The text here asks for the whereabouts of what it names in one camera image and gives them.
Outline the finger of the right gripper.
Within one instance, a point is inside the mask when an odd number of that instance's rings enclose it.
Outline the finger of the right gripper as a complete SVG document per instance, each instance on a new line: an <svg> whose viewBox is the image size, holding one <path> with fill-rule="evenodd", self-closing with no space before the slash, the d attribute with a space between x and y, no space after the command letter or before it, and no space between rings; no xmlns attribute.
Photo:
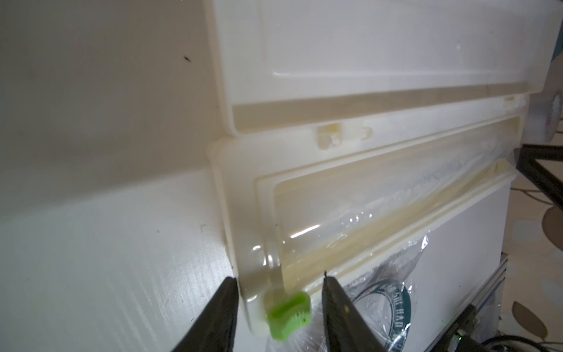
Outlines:
<svg viewBox="0 0 563 352"><path fill-rule="evenodd" d="M562 162L562 146L522 145L515 149L516 169L562 210L562 181L538 160Z"/></svg>

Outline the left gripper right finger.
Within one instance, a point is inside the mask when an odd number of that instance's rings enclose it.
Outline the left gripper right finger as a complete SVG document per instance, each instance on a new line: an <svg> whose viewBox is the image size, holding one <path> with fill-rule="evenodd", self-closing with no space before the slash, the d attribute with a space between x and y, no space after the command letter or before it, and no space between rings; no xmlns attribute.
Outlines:
<svg viewBox="0 0 563 352"><path fill-rule="evenodd" d="M386 351L337 279L327 274L323 278L322 308L327 351Z"/></svg>

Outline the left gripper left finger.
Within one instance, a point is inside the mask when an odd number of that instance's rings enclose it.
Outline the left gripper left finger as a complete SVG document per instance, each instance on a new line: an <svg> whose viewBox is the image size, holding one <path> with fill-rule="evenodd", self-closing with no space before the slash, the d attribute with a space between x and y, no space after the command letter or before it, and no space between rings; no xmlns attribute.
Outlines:
<svg viewBox="0 0 563 352"><path fill-rule="evenodd" d="M238 305L238 281L226 277L172 351L233 351Z"/></svg>

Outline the white plate green rim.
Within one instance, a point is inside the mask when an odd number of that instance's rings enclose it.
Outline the white plate green rim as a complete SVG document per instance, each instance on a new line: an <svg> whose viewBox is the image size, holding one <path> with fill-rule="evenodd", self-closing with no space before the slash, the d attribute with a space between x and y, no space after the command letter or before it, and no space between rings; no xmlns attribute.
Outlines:
<svg viewBox="0 0 563 352"><path fill-rule="evenodd" d="M403 282L371 282L352 302L387 351L403 351L413 312L410 292Z"/></svg>

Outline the clear plastic wrap sheet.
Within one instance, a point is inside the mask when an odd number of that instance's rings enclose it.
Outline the clear plastic wrap sheet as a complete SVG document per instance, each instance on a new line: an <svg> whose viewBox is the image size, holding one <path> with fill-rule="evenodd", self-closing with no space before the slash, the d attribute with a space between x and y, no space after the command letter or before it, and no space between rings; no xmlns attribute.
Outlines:
<svg viewBox="0 0 563 352"><path fill-rule="evenodd" d="M387 351L402 351L416 311L416 286L411 273L428 237L408 242L379 266L343 287L372 333ZM312 322L284 342L269 338L267 351L327 351L321 299L312 300Z"/></svg>

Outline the green dispenser slide cutter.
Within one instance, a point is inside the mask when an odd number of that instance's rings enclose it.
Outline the green dispenser slide cutter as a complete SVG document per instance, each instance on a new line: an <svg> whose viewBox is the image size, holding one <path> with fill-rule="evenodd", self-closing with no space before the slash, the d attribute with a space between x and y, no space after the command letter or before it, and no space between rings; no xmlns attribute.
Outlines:
<svg viewBox="0 0 563 352"><path fill-rule="evenodd" d="M274 340L285 341L297 330L312 321L312 301L306 292L289 296L273 306L267 313L267 321Z"/></svg>

